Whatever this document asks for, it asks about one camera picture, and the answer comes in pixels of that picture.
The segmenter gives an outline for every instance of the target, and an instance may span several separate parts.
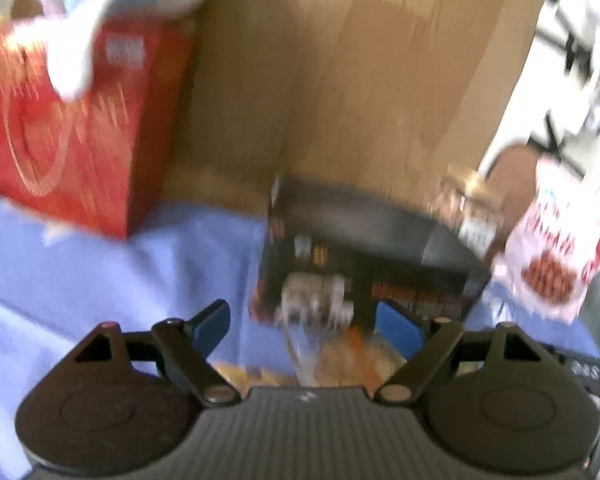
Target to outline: black box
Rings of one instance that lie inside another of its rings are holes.
[[[289,176],[271,193],[253,319],[371,328],[378,300],[463,320],[489,269],[437,221],[345,186]]]

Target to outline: product label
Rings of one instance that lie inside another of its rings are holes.
[[[144,66],[144,41],[140,37],[110,34],[105,42],[105,52],[109,64],[131,68]]]
[[[479,258],[484,258],[493,243],[493,239],[496,237],[497,231],[496,224],[490,224],[475,218],[467,218],[460,226],[458,238]]]
[[[564,256],[571,256],[575,247],[575,237],[564,232],[560,222],[560,209],[552,202],[537,202],[529,209],[526,219],[527,231],[537,234],[548,249]]]

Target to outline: blue cloth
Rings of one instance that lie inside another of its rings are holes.
[[[231,326],[210,360],[293,372],[282,332],[248,317],[265,232],[263,218],[165,203],[124,243],[43,224],[0,199],[0,480],[29,469],[13,428],[19,402],[104,320],[148,330],[223,298]],[[492,319],[484,309],[472,313],[476,325]],[[560,343],[564,327],[545,333],[541,320],[516,319],[532,336]],[[300,354],[315,351],[301,330],[291,336]],[[570,340],[585,337],[574,331],[562,343],[573,348]]]
[[[542,319],[528,311],[499,283],[490,283],[464,322],[467,330],[486,330],[498,323],[512,321],[533,339],[558,348],[600,357],[600,350],[584,323],[572,325],[559,320]]]

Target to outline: red box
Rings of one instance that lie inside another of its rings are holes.
[[[15,22],[0,36],[0,194],[125,238],[162,189],[191,39],[175,25],[107,23],[93,86],[63,103],[46,70],[58,22]]]

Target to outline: metal screw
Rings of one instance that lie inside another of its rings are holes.
[[[235,390],[225,384],[215,384],[205,389],[205,399],[213,404],[224,404],[235,399]]]
[[[406,402],[411,399],[411,390],[402,384],[388,384],[380,390],[380,396],[387,402]]]

